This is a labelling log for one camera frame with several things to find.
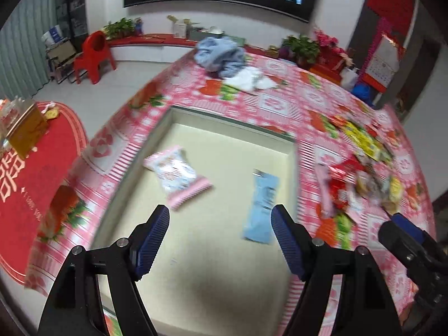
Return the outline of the light blue snack packet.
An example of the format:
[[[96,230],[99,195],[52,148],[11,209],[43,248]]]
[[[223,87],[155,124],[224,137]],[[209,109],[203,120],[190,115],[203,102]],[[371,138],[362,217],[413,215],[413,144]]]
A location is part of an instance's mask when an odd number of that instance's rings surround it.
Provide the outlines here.
[[[254,185],[254,195],[243,237],[259,244],[269,244],[273,232],[270,215],[275,205],[279,179],[275,175],[255,170]]]

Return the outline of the white crispy cranberry snack packet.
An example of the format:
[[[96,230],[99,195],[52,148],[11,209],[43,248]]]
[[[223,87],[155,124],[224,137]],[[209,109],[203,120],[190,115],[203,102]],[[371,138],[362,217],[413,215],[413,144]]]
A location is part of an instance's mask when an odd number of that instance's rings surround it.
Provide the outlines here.
[[[143,166],[156,174],[167,195],[167,206],[172,210],[177,210],[189,199],[213,187],[208,178],[197,173],[189,164],[181,146],[146,157]]]

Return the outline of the yellow cake in clear wrapper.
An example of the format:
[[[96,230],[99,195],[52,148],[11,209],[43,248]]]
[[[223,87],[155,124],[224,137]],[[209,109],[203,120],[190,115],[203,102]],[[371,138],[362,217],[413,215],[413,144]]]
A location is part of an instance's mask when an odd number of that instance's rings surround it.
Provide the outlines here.
[[[401,181],[395,175],[389,176],[381,189],[381,207],[388,215],[398,213],[402,196],[403,186]]]

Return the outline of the pink strawberry tablecloth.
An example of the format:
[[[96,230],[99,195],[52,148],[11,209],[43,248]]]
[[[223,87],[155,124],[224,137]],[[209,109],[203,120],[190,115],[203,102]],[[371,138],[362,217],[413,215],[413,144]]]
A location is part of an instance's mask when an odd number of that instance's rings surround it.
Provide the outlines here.
[[[424,176],[409,140],[391,108],[373,110],[336,84],[294,65],[247,55],[278,86],[248,94],[212,77],[188,53],[139,89],[96,133],[74,162],[54,198],[55,210],[30,252],[25,286],[48,295],[65,257],[76,245],[95,248],[94,237],[126,171],[162,116],[172,107],[188,108],[265,128],[295,144],[296,211],[290,213],[313,237],[352,250],[366,246],[378,264],[397,312],[418,291],[404,265],[378,240],[389,215],[381,207],[381,189],[389,176],[402,183],[400,213],[434,233],[434,215]],[[381,146],[377,162],[342,131],[347,122],[366,130]],[[349,207],[320,215],[315,165],[339,164],[355,155],[365,166],[349,192]],[[275,335],[286,330],[304,288],[290,271],[289,293]]]

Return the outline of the yellow flat snack bag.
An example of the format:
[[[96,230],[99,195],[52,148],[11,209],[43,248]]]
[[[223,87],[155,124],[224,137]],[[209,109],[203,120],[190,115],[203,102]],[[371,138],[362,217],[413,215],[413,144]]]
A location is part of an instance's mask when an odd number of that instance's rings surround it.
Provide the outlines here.
[[[366,130],[347,122],[342,131],[366,156],[377,162],[381,159],[380,143]]]

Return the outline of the red round floor mat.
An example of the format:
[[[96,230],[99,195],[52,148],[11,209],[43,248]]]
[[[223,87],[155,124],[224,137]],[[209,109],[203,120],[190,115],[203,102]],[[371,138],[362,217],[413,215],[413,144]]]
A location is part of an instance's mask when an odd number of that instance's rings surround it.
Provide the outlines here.
[[[60,102],[59,116],[28,157],[10,150],[1,157],[1,268],[17,283],[26,269],[39,223],[73,162],[87,146],[76,113]]]

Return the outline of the shallow cream tray box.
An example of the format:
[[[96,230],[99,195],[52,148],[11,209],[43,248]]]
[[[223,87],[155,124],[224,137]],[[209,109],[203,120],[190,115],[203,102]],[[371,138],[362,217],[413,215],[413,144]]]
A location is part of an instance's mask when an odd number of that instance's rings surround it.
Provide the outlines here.
[[[275,201],[296,211],[295,144],[271,130],[172,107],[149,134],[110,202],[96,248],[128,236],[167,199],[143,160],[180,146],[212,187],[170,212],[150,272],[137,283],[162,335],[275,335],[290,273],[276,241],[243,237],[255,176],[278,177]]]

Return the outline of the white gift bag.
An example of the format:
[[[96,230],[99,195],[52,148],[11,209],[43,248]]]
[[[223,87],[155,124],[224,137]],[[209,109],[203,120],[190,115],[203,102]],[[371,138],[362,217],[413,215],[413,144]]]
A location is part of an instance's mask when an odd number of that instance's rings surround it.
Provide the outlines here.
[[[349,92],[352,92],[354,86],[358,82],[358,71],[357,67],[344,67],[340,73],[341,81],[340,86]]]

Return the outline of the red gift box with flowers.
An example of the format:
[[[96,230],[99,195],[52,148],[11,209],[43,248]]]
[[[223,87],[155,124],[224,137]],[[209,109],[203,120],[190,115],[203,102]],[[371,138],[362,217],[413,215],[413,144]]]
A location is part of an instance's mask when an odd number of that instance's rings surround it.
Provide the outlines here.
[[[319,54],[310,72],[330,82],[340,84],[341,72],[346,67],[352,67],[353,61],[347,51],[339,47],[339,40],[324,33],[320,28],[314,29],[315,42],[318,44]]]

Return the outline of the green potted plant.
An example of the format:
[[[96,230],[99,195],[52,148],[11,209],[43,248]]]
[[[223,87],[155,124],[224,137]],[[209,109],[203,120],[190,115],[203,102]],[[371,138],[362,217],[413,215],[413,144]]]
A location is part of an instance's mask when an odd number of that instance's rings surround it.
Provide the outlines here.
[[[317,61],[320,47],[308,36],[287,36],[282,40],[279,58],[294,62],[298,67],[309,70]]]

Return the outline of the white crumpled cloth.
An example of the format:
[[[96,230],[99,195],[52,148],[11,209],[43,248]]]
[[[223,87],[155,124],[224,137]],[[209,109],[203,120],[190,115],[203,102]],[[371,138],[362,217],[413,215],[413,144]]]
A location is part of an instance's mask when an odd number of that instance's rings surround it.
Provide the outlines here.
[[[226,86],[245,93],[255,94],[260,90],[276,88],[278,84],[256,67],[245,67],[235,76],[223,79]]]

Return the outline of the blue crumpled cloth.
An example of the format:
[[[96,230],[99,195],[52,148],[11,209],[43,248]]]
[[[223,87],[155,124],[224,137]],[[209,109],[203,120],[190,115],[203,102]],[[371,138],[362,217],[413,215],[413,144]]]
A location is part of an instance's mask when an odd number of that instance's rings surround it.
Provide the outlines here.
[[[245,51],[228,36],[209,36],[196,44],[194,61],[209,73],[229,78],[244,68]]]

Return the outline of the red plastic chair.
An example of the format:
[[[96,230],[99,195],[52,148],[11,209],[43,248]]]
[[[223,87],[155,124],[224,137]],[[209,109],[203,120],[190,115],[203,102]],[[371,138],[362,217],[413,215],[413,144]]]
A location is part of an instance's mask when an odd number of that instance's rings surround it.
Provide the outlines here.
[[[116,69],[116,63],[105,33],[96,31],[85,39],[82,44],[82,52],[74,60],[73,68],[77,84],[80,84],[81,70],[87,72],[92,84],[99,83],[99,66],[103,62],[109,62],[112,69]]]

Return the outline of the small green plant left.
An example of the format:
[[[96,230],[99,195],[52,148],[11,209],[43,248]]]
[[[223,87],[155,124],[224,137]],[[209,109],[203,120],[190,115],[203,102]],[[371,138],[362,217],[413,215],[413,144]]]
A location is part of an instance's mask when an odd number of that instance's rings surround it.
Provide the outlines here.
[[[105,33],[107,39],[123,39],[128,36],[134,36],[136,28],[132,19],[123,17],[114,23],[108,22],[102,28],[102,32]]]

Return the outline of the wall calendar red border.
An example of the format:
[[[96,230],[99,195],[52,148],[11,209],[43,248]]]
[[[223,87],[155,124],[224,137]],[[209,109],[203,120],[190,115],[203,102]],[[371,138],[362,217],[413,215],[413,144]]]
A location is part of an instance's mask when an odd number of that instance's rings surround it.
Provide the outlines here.
[[[392,32],[392,24],[381,17],[359,76],[361,82],[379,93],[386,92],[405,53],[405,48],[393,38]]]

